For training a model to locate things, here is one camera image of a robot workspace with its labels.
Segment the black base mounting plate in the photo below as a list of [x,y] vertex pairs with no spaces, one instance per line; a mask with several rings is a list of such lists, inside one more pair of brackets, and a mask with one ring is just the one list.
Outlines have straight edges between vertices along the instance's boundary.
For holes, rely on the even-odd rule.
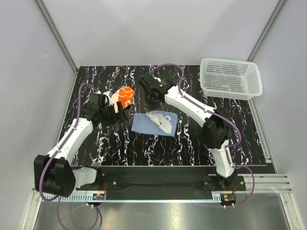
[[219,176],[215,166],[101,166],[94,184],[80,185],[78,190],[120,191],[130,187],[195,188],[206,191],[246,191],[243,176],[234,172],[229,179]]

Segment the aluminium rail frame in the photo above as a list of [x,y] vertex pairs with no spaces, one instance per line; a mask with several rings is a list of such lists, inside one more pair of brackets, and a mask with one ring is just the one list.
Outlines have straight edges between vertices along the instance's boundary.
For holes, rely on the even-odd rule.
[[246,191],[206,191],[195,188],[171,187],[130,187],[120,191],[110,190],[103,185],[100,190],[75,189],[68,197],[60,199],[61,202],[88,202],[88,203],[225,203],[237,205],[247,200],[250,194],[257,193],[289,193],[290,184],[285,175],[264,174],[248,175],[244,177]]

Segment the orange white patterned towel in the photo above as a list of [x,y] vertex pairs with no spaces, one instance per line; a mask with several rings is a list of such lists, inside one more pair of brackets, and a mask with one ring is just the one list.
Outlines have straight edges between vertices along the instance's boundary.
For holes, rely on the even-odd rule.
[[119,112],[119,108],[117,106],[117,102],[120,102],[123,109],[126,109],[130,106],[134,100],[135,91],[129,87],[121,87],[114,93],[112,91],[104,92],[103,95],[107,96],[109,100],[109,104],[114,106],[115,112]]

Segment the light blue towel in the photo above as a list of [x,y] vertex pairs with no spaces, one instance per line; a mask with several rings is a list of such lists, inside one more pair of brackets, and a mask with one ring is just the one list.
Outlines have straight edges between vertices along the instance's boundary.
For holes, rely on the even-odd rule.
[[139,134],[174,137],[177,119],[177,114],[165,111],[136,113],[131,130]]

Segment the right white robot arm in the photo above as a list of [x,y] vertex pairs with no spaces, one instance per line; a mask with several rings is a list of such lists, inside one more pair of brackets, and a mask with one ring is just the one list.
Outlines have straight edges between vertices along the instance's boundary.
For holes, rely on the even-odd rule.
[[157,80],[151,74],[145,74],[138,83],[149,98],[171,105],[197,122],[202,128],[204,145],[212,150],[219,187],[228,190],[234,186],[235,167],[229,154],[230,125],[222,113],[188,95],[172,81]]

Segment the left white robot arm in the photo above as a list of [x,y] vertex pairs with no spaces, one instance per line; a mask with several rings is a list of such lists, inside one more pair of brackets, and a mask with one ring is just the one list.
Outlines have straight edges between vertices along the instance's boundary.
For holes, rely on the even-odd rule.
[[97,190],[103,186],[98,167],[72,169],[71,163],[85,139],[96,129],[103,129],[127,121],[121,102],[113,103],[112,92],[94,93],[74,119],[70,128],[46,155],[34,160],[35,189],[43,200],[45,194],[68,197],[74,189],[89,185]]

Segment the white plastic basket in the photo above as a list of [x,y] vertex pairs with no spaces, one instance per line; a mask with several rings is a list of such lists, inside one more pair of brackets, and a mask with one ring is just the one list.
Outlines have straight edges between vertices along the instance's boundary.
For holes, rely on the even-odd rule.
[[204,58],[200,85],[205,96],[250,100],[262,95],[260,70],[253,62]]

